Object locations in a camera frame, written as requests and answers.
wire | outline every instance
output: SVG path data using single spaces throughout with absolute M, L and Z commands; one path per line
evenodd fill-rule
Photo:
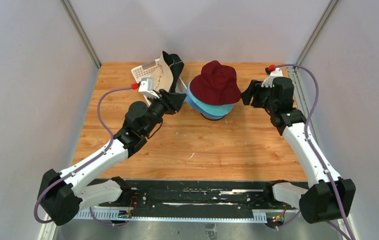
M 286 221 L 284 224 L 278 227 L 278 229 L 283 228 L 285 226 L 288 226 L 290 223 L 292 223 L 296 218 L 300 215 L 300 210 L 288 221 Z
M 349 236 L 347 236 L 347 234 L 343 230 L 341 230 L 337 225 L 330 221 L 327 221 L 326 223 L 331 225 L 331 227 L 333 227 L 335 230 L 337 230 L 345 239 L 350 240 Z
M 106 93 L 104 93 L 104 95 L 99 99 L 98 101 L 98 105 L 97 105 L 97 116 L 98 116 L 98 120 L 99 122 L 101 123 L 101 125 L 107 130 L 108 134 L 110 135 L 110 140 L 108 141 L 108 145 L 107 147 L 105 148 L 105 151 L 101 151 L 99 154 L 97 154 L 95 157 L 93 157 L 91 160 L 87 161 L 86 163 L 82 164 L 80 167 L 76 168 L 76 170 L 74 172 L 69 172 L 68 174 L 66 174 L 65 176 L 63 176 L 62 178 L 58 179 L 57 181 L 53 182 L 51 185 L 49 185 L 44 191 L 41 192 L 41 194 L 39 195 L 39 197 L 37 198 L 36 200 L 36 203 L 35 203 L 35 206 L 33 208 L 33 216 L 35 217 L 35 220 L 38 222 L 38 223 L 41 223 L 41 224 L 48 224 L 48 223 L 51 223 L 53 220 L 50 219 L 50 220 L 43 220 L 41 219 L 39 216 L 38 216 L 38 206 L 41 204 L 41 201 L 44 199 L 44 197 L 47 195 L 47 193 L 52 189 L 54 188 L 55 186 L 57 186 L 57 184 L 63 182 L 65 179 L 69 178 L 70 176 L 72 176 L 72 174 L 77 174 L 79 171 L 81 171 L 83 168 L 85 168 L 86 166 L 90 165 L 91 163 L 93 163 L 95 160 L 97 160 L 99 157 L 101 157 L 103 154 L 105 154 L 108 149 L 112 146 L 113 144 L 113 132 L 107 127 L 107 125 L 104 123 L 104 121 L 102 120 L 101 118 L 101 113 L 100 113 L 100 106 L 101 106 L 101 102 L 103 101 L 103 99 L 111 94 L 111 93 L 114 93 L 114 92 L 119 92 L 119 91 L 123 91 L 123 90 L 129 90 L 129 89 L 132 89 L 131 86 L 128 86 L 128 87 L 122 87 L 122 88 L 116 88 L 116 89 L 113 89 L 113 90 L 110 90 Z
M 259 198 L 257 198 L 256 200 L 254 200 L 254 201 L 252 201 L 252 202 L 249 202 L 249 204 L 254 204 L 254 203 L 257 202 L 258 200 L 263 199 L 263 198 L 264 198 L 264 196 L 259 197 Z
M 133 196 L 132 198 L 131 198 L 131 200 L 132 199 L 136 199 L 136 201 L 135 201 L 135 207 L 133 207 L 133 210 L 135 211 L 136 209 L 137 209 L 137 207 L 138 207 L 138 197 L 137 196 Z
M 159 131 L 162 126 L 163 126 L 163 118 L 160 121 L 160 126 L 151 134 L 151 136 L 148 136 L 147 139 L 152 138 L 154 136 L 154 134 L 156 134 L 157 131 Z
M 123 222 L 123 223 L 102 222 L 96 218 L 96 216 L 94 215 L 93 209 L 91 207 L 89 208 L 89 213 L 91 214 L 91 218 L 94 219 L 94 221 L 96 221 L 98 224 L 106 226 L 106 227 L 120 227 L 120 226 L 123 226 L 123 225 L 128 223 L 128 222 Z
M 130 204 L 129 204 L 129 208 L 132 207 L 132 204 L 134 204 L 134 201 L 132 200 L 132 198 L 130 199 Z M 126 211 L 128 214 L 131 214 L 131 210 L 127 210 Z
M 284 217 L 284 214 L 285 214 L 285 212 L 287 211 L 287 204 L 285 204 L 285 202 L 284 202 L 283 205 L 284 205 L 283 213 L 279 215 L 281 218 Z
M 291 63 L 281 64 L 281 65 L 276 65 L 275 66 L 275 68 L 281 68 L 281 67 L 294 67 L 294 68 L 303 69 L 313 79 L 314 87 L 315 87 L 315 90 L 316 90 L 316 94 L 314 96 L 313 106 L 311 107 L 311 110 L 310 110 L 310 112 L 309 112 L 309 114 L 307 116 L 307 119 L 306 119 L 306 123 L 304 125 L 304 136 L 306 137 L 307 142 L 310 145 L 311 149 L 313 150 L 314 154 L 316 154 L 317 158 L 319 159 L 320 164 L 322 165 L 323 169 L 326 172 L 326 175 L 329 178 L 329 181 L 331 182 L 332 189 L 333 189 L 333 191 L 335 193 L 336 202 L 338 204 L 339 212 L 341 213 L 341 217 L 342 217 L 342 220 L 344 222 L 345 228 L 347 229 L 348 235 L 350 235 L 351 240 L 356 240 L 355 235 L 353 234 L 352 228 L 349 225 L 349 221 L 347 220 L 346 213 L 344 212 L 343 203 L 341 201 L 341 197 L 340 197 L 340 194 L 338 192 L 337 185 L 335 184 L 335 182 L 333 180 L 333 177 L 331 175 L 331 172 L 328 170 L 328 167 L 325 164 L 325 161 L 322 159 L 322 156 L 319 154 L 318 150 L 316 149 L 315 145 L 313 144 L 312 140 L 310 139 L 309 133 L 308 133 L 309 123 L 310 123 L 310 121 L 312 119 L 312 114 L 315 111 L 315 108 L 316 108 L 316 105 L 318 104 L 318 99 L 319 99 L 319 85 L 318 85 L 318 81 L 316 80 L 315 75 L 313 75 L 313 73 L 309 69 L 307 69 L 306 67 L 304 67 L 304 66 L 301 66 L 301 65 L 298 65 L 298 64 L 291 64 Z

metal pole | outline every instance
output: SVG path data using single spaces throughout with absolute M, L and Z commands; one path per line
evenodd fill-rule
M 78 16 L 76 16 L 75 10 L 73 9 L 71 2 L 69 0 L 60 0 L 60 2 L 63 5 L 64 10 L 66 11 L 67 15 L 69 16 L 74 28 L 76 29 L 77 34 L 79 34 L 79 37 L 83 42 L 83 45 L 85 45 L 85 48 L 89 53 L 89 56 L 91 57 L 95 66 L 98 69 L 100 69 L 101 68 L 100 59 L 98 58 L 96 51 L 94 50 L 93 46 L 91 45 L 91 42 L 88 39 L 88 36 L 85 33 L 85 31 L 81 25 L 81 22 L 78 19 Z

white wall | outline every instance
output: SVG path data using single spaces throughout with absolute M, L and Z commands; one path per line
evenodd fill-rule
M 0 239 L 37 238 L 42 175 L 70 164 L 96 74 L 60 1 L 0 1 Z
M 71 0 L 102 62 L 294 62 L 329 0 Z
M 303 65 L 319 82 L 313 121 L 321 147 L 356 184 L 360 239 L 379 239 L 379 4 L 340 1 Z M 314 85 L 306 74 L 302 81 L 311 106 Z

stacked hats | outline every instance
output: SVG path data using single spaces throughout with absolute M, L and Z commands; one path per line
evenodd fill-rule
M 241 98 L 237 72 L 231 66 L 211 61 L 204 65 L 186 89 L 186 102 L 209 120 L 225 117 Z

red connector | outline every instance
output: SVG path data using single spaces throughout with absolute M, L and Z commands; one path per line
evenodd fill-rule
M 267 70 L 269 70 L 269 72 L 273 72 L 273 71 L 275 71 L 275 69 L 276 69 L 276 67 L 275 67 L 275 65 L 270 65 L 269 67 L 268 67 L 268 69 Z
M 134 83 L 131 85 L 132 89 L 135 90 L 135 89 L 138 89 L 140 87 L 140 84 L 139 83 Z

